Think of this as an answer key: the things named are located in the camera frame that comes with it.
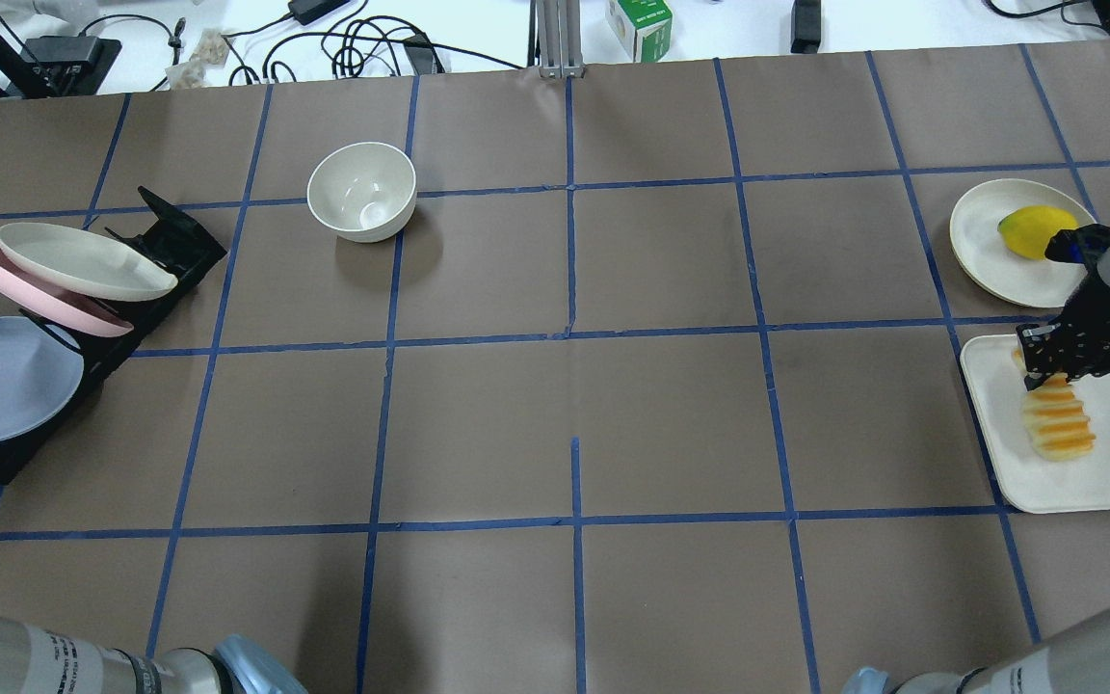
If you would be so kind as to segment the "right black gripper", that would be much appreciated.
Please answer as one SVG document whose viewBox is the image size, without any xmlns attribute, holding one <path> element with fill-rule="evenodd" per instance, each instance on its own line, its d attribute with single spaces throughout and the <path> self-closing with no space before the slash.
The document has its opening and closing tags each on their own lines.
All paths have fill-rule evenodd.
<svg viewBox="0 0 1110 694">
<path fill-rule="evenodd" d="M 1048 324 L 1017 326 L 1027 391 L 1042 388 L 1056 372 L 1068 381 L 1110 374 L 1110 286 L 1101 275 L 1109 250 L 1110 227 L 1099 224 L 1061 231 L 1049 242 L 1045 259 L 1083 265 L 1084 278 Z"/>
</svg>

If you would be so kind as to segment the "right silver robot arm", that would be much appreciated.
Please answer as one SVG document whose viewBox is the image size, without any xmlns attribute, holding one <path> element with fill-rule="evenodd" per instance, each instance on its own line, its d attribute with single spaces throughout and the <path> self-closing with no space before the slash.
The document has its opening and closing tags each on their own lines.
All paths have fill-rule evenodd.
<svg viewBox="0 0 1110 694">
<path fill-rule="evenodd" d="M 1062 231 L 1045 255 L 1084 264 L 1060 315 L 975 338 L 961 362 L 1006 496 L 1025 511 L 1094 510 L 1110 494 L 1110 227 Z M 900 693 L 1110 693 L 1110 608 L 1025 654 Z"/>
</svg>

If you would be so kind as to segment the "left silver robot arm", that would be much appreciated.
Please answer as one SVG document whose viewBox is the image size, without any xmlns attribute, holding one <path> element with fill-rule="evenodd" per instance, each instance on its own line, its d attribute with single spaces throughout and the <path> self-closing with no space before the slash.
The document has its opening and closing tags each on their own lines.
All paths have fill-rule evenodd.
<svg viewBox="0 0 1110 694">
<path fill-rule="evenodd" d="M 0 618 L 0 693 L 304 693 L 268 651 L 230 635 L 157 657 Z"/>
</svg>

